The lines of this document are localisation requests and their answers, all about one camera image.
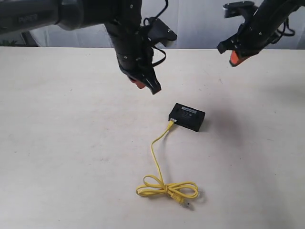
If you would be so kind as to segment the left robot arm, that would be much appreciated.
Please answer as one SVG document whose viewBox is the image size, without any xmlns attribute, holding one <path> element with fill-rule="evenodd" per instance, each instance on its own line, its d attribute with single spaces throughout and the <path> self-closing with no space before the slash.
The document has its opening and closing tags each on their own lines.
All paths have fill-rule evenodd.
<svg viewBox="0 0 305 229">
<path fill-rule="evenodd" d="M 73 31 L 104 24 L 120 70 L 152 94 L 161 90 L 153 64 L 153 48 L 141 25 L 140 0 L 2 0 L 0 33 L 24 32 L 48 25 Z"/>
</svg>

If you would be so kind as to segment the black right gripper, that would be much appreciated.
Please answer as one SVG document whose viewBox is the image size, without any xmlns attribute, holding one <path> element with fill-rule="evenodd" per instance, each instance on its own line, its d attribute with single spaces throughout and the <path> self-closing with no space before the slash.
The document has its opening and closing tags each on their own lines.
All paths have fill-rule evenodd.
<svg viewBox="0 0 305 229">
<path fill-rule="evenodd" d="M 265 23 L 245 22 L 237 33 L 217 45 L 220 54 L 232 51 L 229 63 L 236 67 L 270 43 L 274 28 Z"/>
</svg>

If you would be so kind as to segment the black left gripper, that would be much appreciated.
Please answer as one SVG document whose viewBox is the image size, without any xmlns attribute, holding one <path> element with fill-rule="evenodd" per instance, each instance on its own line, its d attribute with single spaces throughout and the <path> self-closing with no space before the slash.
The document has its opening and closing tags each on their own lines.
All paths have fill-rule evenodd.
<svg viewBox="0 0 305 229">
<path fill-rule="evenodd" d="M 115 51 L 119 67 L 130 77 L 133 84 L 139 89 L 143 89 L 145 85 L 152 94 L 161 91 L 161 85 L 152 65 L 153 49 L 146 34 L 116 34 Z"/>
</svg>

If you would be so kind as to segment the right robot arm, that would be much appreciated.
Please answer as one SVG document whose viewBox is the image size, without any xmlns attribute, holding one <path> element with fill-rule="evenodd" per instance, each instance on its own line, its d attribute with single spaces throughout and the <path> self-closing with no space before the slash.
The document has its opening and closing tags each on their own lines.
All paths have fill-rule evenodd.
<svg viewBox="0 0 305 229">
<path fill-rule="evenodd" d="M 244 22 L 237 33 L 218 44 L 218 52 L 231 51 L 229 63 L 236 67 L 282 37 L 294 36 L 289 16 L 304 5 L 303 0 L 264 0 L 258 7 L 247 0 L 223 5 L 225 18 L 242 16 Z"/>
</svg>

